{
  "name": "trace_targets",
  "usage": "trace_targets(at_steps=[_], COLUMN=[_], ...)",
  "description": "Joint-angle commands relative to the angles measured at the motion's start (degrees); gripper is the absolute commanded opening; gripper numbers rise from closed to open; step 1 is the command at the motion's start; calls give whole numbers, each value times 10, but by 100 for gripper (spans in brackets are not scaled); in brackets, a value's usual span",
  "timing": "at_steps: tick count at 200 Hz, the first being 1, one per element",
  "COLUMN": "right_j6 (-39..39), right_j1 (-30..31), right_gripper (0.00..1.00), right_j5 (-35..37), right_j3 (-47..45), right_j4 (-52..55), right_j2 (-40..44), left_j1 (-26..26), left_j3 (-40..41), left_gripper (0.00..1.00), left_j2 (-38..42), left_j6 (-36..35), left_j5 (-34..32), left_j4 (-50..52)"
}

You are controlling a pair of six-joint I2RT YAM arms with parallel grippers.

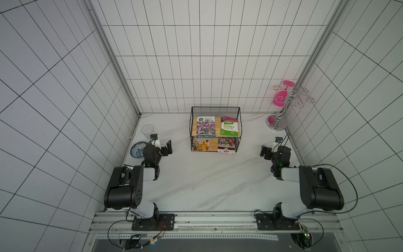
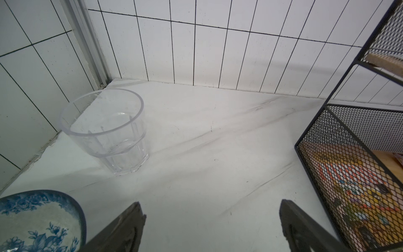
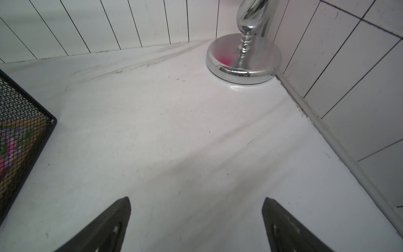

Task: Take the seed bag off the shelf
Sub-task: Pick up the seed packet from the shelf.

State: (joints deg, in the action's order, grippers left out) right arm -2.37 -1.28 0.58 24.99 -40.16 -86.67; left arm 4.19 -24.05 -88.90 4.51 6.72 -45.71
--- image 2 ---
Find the orange shop seed bag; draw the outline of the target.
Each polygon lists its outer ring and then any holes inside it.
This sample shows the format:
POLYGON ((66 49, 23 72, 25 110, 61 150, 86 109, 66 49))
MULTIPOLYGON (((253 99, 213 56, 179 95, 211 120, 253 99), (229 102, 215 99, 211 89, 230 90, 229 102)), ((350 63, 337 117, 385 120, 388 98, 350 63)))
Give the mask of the orange shop seed bag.
POLYGON ((403 241, 403 191, 365 150, 323 143, 299 150, 352 250, 403 241))

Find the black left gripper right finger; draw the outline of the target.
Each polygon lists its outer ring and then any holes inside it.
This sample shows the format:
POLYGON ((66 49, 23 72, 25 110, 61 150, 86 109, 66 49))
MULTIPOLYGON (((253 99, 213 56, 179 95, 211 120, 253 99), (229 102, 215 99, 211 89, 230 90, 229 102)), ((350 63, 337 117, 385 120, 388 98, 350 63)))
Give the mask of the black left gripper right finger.
POLYGON ((292 252, 349 251, 349 248, 307 215, 295 202, 283 199, 280 204, 279 216, 283 235, 292 252))

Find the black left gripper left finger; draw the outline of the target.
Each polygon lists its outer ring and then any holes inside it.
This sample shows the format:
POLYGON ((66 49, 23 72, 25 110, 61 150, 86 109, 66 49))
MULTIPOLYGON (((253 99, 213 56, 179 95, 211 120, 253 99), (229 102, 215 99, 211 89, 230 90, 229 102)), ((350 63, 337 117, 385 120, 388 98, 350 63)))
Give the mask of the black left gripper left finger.
POLYGON ((81 252, 137 252, 147 216, 139 202, 134 202, 92 240, 81 252))

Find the black wire mesh shelf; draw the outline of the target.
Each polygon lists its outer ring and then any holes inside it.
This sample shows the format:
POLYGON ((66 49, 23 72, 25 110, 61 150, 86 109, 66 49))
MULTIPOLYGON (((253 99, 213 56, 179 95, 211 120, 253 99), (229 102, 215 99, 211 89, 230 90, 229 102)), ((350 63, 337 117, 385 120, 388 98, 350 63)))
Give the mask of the black wire mesh shelf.
MULTIPOLYGON (((399 163, 394 157, 403 151, 403 113, 399 110, 337 105, 326 100, 294 146, 338 238, 352 250, 299 150, 302 143, 359 146, 403 190, 403 178, 397 173, 399 163)), ((400 252, 402 249, 403 241, 365 252, 400 252)))

